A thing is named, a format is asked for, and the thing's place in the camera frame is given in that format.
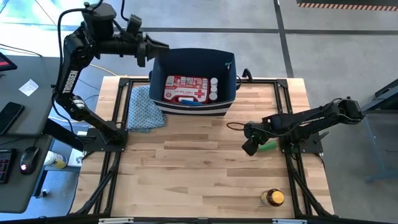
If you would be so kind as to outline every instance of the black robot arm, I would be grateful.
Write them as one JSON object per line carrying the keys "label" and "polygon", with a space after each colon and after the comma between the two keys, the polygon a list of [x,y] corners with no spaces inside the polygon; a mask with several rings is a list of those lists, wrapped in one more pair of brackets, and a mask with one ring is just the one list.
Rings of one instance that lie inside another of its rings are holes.
{"label": "black robot arm", "polygon": [[339,123],[358,124],[363,118],[357,101],[350,97],[338,98],[319,108],[295,114],[274,114],[263,118],[262,123],[245,124],[244,135],[248,140],[242,148],[252,156],[258,145],[270,138],[286,136],[290,143],[297,144],[323,129]]}
{"label": "black robot arm", "polygon": [[[70,117],[77,121],[86,121],[96,127],[106,143],[120,141],[120,130],[111,121],[105,121],[92,112],[85,102],[73,94],[80,72],[94,57],[101,54],[133,55],[138,66],[145,67],[145,61],[167,51],[169,46],[145,37],[140,31],[141,19],[132,15],[126,30],[114,20],[116,12],[111,5],[102,3],[95,10],[88,4],[82,12],[84,21],[63,42],[63,65],[54,88],[55,100]],[[120,31],[114,34],[114,25]]]}

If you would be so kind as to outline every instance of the keyboard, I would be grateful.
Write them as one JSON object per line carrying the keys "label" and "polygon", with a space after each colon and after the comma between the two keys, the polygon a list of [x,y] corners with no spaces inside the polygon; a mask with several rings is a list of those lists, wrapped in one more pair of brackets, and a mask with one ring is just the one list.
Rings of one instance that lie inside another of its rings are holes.
{"label": "keyboard", "polygon": [[0,184],[7,183],[16,153],[16,149],[0,149]]}

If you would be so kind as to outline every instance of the cloth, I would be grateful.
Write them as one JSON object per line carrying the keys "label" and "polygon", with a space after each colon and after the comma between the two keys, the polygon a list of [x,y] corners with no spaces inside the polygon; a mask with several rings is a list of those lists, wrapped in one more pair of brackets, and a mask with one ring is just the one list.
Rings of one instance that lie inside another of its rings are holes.
{"label": "cloth", "polygon": [[166,125],[166,117],[149,98],[149,85],[133,88],[129,102],[127,128],[130,132],[149,133]]}

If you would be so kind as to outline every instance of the red first aid kit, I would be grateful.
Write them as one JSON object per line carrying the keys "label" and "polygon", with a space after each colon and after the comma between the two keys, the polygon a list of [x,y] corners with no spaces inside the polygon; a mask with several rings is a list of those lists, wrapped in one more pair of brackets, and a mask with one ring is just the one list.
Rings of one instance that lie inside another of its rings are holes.
{"label": "red first aid kit", "polygon": [[209,99],[209,79],[169,75],[166,79],[163,100],[178,103],[182,99],[207,103]]}

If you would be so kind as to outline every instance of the smartphone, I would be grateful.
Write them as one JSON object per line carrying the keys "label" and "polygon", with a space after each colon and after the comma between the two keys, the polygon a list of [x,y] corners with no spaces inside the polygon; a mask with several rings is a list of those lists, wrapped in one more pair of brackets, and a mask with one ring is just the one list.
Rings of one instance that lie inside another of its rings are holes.
{"label": "smartphone", "polygon": [[0,136],[7,133],[24,110],[24,105],[9,102],[0,112]]}

